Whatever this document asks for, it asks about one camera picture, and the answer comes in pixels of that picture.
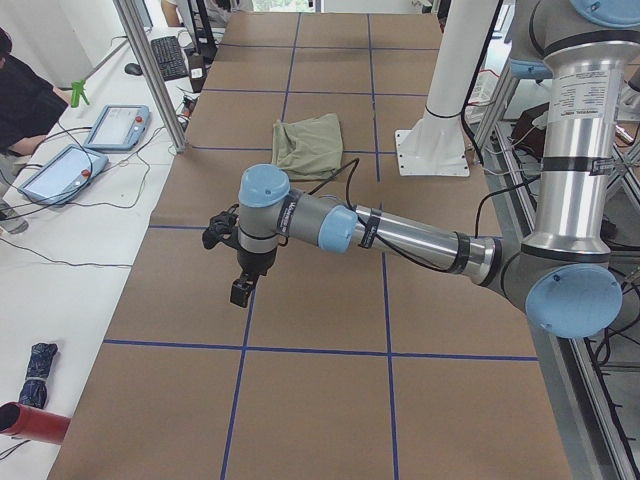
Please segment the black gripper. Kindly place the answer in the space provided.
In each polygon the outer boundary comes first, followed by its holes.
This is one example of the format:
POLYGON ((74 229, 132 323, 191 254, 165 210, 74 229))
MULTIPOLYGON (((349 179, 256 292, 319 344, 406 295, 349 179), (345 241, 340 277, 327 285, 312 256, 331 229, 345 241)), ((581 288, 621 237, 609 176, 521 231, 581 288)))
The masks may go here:
POLYGON ((239 307, 247 307, 260 276, 266 276, 274 265, 277 249, 266 253, 254 253, 242 246, 236 248, 236 258, 241 268, 240 277, 233 281, 230 302, 239 307))

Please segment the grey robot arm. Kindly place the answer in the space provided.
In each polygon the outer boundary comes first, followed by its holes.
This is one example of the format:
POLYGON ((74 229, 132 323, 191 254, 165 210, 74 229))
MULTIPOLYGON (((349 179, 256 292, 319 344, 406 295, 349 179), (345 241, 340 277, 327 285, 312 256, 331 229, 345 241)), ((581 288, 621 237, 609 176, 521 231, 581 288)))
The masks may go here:
POLYGON ((241 275, 230 299, 246 306, 273 265, 281 238, 342 253, 350 245, 402 256, 468 277, 506 298, 529 322, 562 338, 608 327, 623 304, 600 230, 623 77, 639 54, 635 1, 520 1, 513 22, 513 63, 552 78, 546 139, 531 232, 521 241, 465 234, 472 196, 454 180, 467 163, 459 123, 495 1, 455 1, 423 118, 399 131, 401 181, 389 193, 411 220, 348 200, 317 198, 290 185, 272 164, 247 169, 232 219, 241 275))

